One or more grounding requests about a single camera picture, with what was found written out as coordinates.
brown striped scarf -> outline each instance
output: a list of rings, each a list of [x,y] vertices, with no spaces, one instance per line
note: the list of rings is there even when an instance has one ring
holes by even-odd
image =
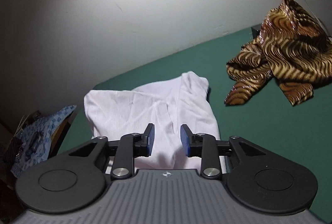
[[[236,81],[225,105],[246,103],[272,77],[292,105],[313,96],[312,85],[332,79],[332,43],[324,30],[294,0],[282,0],[265,17],[260,35],[227,62]]]

crosshair logo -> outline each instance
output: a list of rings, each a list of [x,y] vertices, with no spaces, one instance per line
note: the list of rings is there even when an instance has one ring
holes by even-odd
[[[170,177],[173,174],[171,174],[170,172],[165,172],[165,173],[162,173],[162,175],[165,176],[165,177]]]

blue patterned cloth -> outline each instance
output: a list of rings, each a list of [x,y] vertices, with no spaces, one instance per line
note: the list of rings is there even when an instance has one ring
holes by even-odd
[[[59,127],[60,124],[65,120],[65,118],[75,110],[75,108],[76,105],[66,106],[53,115],[38,119],[30,126],[27,126],[21,133],[16,135],[16,137],[21,139],[23,142],[23,151],[11,168],[11,172],[13,175],[15,175],[15,177],[18,178],[21,173],[30,166],[47,160],[49,156],[49,150],[51,148],[52,134],[56,128]],[[32,153],[29,145],[33,134],[36,131],[41,133],[41,138],[39,138],[39,141],[36,144],[38,146],[36,152]]]

green table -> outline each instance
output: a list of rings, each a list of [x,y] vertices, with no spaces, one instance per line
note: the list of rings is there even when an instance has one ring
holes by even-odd
[[[225,64],[251,38],[251,30],[191,47],[121,74],[95,89],[131,90],[137,86],[178,77],[193,71],[206,77],[211,87],[210,105],[221,139],[239,135],[309,168],[318,179],[318,193],[311,210],[332,220],[332,85],[314,91],[314,98],[292,107],[274,80],[243,106],[225,107],[223,101],[234,84]],[[76,116],[59,152],[91,139],[84,111]]]

folded white garment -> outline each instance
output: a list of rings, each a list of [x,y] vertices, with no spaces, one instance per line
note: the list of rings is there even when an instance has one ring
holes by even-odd
[[[84,97],[87,119],[93,138],[107,136],[119,140],[122,135],[143,133],[149,123],[155,125],[150,157],[134,160],[139,169],[197,169],[201,159],[188,158],[180,140],[180,126],[187,124],[193,133],[208,133],[220,139],[217,121],[206,101],[209,83],[194,72],[154,82],[131,91],[91,90]],[[225,159],[220,157],[222,171]]]

